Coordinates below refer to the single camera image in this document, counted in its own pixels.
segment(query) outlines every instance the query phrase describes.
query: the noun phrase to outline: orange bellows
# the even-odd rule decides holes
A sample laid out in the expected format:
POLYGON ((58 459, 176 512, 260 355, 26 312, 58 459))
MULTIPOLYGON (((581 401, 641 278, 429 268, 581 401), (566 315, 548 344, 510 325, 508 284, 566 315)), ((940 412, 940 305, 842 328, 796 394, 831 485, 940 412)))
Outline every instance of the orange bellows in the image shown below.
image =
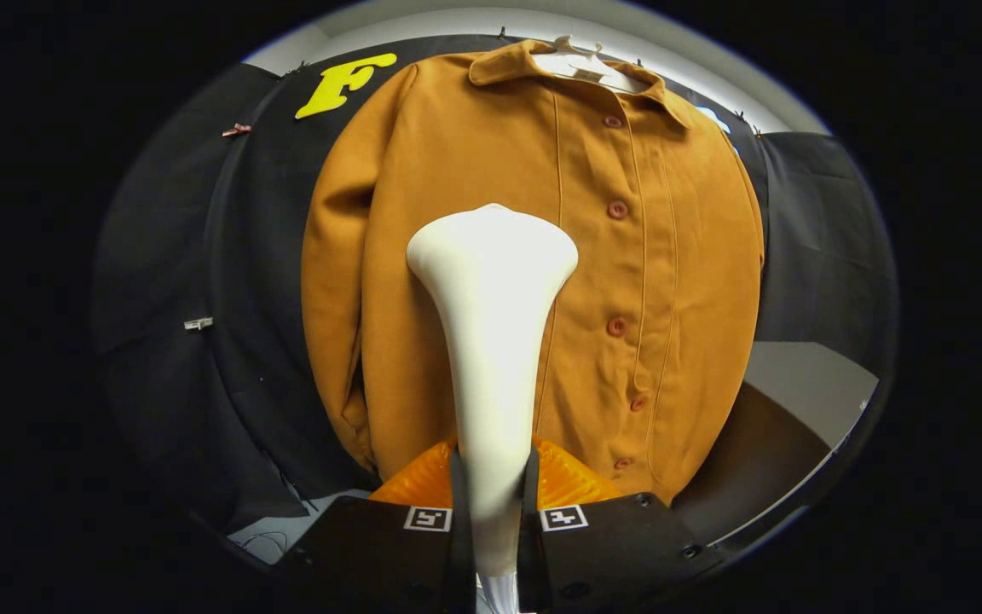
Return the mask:
MULTIPOLYGON (((370 501, 418 507, 452 508, 453 487, 449 482, 449 454, 457 440, 438 443, 408 463, 370 501)), ((555 443, 533 436, 540 457, 537 509, 589 504, 623 496, 608 481, 555 443)))

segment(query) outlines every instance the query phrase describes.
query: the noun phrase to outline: jacket button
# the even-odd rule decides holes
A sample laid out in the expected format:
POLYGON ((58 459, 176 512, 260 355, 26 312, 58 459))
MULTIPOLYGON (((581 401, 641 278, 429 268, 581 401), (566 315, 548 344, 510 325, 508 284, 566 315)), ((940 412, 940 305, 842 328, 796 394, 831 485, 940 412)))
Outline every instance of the jacket button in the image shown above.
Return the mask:
POLYGON ((623 337, 627 332, 627 320, 623 318, 612 318, 609 320, 609 334, 612 337, 623 337))
POLYGON ((623 220, 627 217, 627 203, 622 200, 615 200, 609 203, 609 217, 613 220, 623 220))

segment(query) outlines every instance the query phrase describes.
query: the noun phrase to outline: white wall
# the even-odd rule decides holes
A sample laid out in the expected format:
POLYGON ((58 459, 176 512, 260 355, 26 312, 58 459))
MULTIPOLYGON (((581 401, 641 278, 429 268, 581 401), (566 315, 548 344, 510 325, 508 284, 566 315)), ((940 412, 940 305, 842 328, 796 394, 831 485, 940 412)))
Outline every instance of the white wall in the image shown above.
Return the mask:
POLYGON ((347 51, 405 38, 449 34, 498 35, 554 40, 572 35, 576 47, 635 62, 712 98, 760 132, 805 131, 827 135, 812 110, 751 62, 665 15, 630 3, 601 0, 392 0, 359 3, 295 28, 245 58, 245 63, 283 74, 300 62, 326 60, 347 51), (468 5, 471 8, 456 8, 468 5))

